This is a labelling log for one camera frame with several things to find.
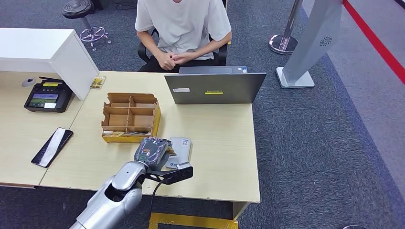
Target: clasped hands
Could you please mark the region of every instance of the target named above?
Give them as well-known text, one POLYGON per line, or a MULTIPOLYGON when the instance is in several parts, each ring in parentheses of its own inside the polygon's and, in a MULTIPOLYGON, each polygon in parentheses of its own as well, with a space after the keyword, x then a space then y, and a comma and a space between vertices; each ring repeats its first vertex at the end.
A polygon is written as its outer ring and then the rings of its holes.
POLYGON ((185 52, 178 55, 162 52, 155 57, 162 69, 170 71, 176 66, 176 64, 187 63, 188 61, 194 60, 198 56, 194 52, 185 52))

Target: bar stool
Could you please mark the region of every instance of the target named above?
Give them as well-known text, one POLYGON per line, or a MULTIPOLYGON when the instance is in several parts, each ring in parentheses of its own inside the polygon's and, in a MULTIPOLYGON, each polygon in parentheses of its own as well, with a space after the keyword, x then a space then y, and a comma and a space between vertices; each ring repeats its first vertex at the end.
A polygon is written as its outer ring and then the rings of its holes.
POLYGON ((101 38, 107 39, 107 43, 111 40, 107 37, 108 32, 101 26, 91 26, 86 19, 88 14, 94 13, 94 5, 91 0, 72 0, 64 6, 62 14, 69 19, 81 18, 85 24, 86 29, 83 30, 79 38, 84 42, 90 42, 93 51, 96 51, 93 42, 101 38))

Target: silver stanchion base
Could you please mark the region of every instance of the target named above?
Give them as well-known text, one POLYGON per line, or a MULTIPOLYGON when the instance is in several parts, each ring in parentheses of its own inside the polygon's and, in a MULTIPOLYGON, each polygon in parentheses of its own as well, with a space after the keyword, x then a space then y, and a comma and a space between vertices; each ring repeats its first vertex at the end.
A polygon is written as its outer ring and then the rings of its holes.
POLYGON ((350 226, 344 227, 343 229, 367 229, 367 228, 358 226, 358 225, 350 225, 350 226))
POLYGON ((270 49, 273 52, 277 52, 279 54, 283 54, 283 55, 291 55, 292 52, 294 51, 295 47, 298 44, 297 39, 290 37, 290 40, 288 41, 288 45, 286 50, 280 50, 280 43, 281 43, 281 39, 283 38, 283 35, 275 35, 273 36, 270 41, 268 42, 268 46, 270 47, 270 49))

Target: white kiosk base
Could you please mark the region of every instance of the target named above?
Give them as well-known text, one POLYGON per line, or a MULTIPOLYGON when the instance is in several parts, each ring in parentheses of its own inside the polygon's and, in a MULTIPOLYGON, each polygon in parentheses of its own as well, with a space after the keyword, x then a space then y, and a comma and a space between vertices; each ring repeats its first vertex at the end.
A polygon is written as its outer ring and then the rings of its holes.
POLYGON ((297 81, 288 83, 286 77, 283 74, 284 67, 276 68, 278 80, 280 81, 281 88, 305 88, 314 87, 315 83, 311 78, 311 75, 306 71, 297 81))

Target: yellow metal frame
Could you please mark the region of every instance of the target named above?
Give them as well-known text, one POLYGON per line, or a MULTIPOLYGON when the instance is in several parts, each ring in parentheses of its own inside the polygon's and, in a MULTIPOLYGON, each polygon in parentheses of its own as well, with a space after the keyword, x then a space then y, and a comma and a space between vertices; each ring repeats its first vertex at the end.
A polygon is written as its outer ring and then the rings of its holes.
POLYGON ((207 218, 199 216, 184 216, 152 212, 148 229, 158 229, 158 225, 171 224, 186 227, 213 229, 238 229, 238 222, 229 219, 207 218))

